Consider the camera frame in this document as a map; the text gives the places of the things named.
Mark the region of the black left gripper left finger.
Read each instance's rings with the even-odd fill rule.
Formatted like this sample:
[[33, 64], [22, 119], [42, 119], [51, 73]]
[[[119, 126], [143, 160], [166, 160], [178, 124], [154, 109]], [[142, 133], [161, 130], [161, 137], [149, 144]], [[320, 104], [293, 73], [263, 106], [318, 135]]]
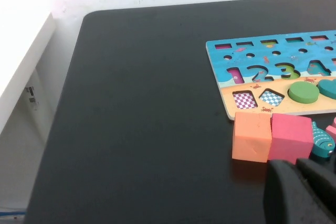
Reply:
[[319, 223], [316, 197], [286, 161], [268, 163], [263, 204], [266, 223]]

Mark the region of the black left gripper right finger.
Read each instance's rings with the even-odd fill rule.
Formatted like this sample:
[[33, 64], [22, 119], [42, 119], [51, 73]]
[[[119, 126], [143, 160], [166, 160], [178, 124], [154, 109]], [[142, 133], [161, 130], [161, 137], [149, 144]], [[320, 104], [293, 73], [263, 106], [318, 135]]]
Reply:
[[335, 223], [335, 174], [309, 159], [298, 159], [296, 223]]

